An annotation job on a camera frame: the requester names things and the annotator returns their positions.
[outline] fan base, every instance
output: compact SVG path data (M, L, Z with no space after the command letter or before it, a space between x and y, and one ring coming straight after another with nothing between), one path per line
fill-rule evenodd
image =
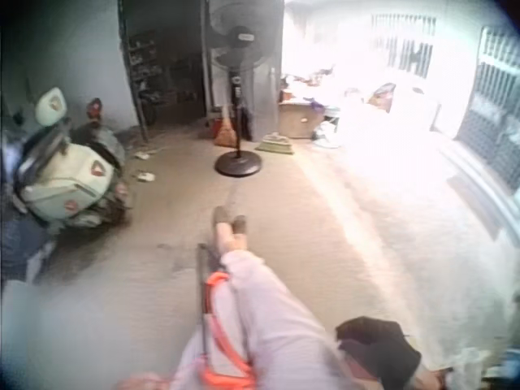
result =
M256 153L249 151L242 150L239 158L236 156L236 151L228 152L217 158L214 169L224 176L251 176L262 169L262 159Z

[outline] scooter seat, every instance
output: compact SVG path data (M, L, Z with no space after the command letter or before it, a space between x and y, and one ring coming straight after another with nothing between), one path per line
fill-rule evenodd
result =
M41 170L56 153L64 150L66 144L67 130L63 123L44 128L32 136L24 146L24 157L16 173L16 191L34 184Z

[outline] dustpan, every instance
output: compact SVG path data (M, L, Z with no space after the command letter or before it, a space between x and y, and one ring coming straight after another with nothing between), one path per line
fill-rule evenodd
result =
M263 137L262 142L255 148L262 152L294 154L291 141L286 136L281 136L277 132L267 134Z

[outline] scooter mirror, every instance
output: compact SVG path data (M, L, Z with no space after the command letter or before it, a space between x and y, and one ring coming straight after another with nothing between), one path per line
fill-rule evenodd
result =
M67 113L67 103L59 88L52 88L44 93L36 104L36 121L41 126L52 126L56 124Z

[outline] orange harness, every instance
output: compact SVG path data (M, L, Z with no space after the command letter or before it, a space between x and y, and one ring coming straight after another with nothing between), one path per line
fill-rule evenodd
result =
M204 384L210 388L222 390L252 390L255 389L253 368L245 362L240 354L232 347L226 336L219 319L213 311L212 297L214 289L221 283L229 280L229 275L222 271L214 272L204 283L202 294L202 337L203 337L203 366L201 368L201 378ZM231 363L238 368L244 376L221 375L214 372L210 366L206 344L206 318L210 324L211 336L222 352Z

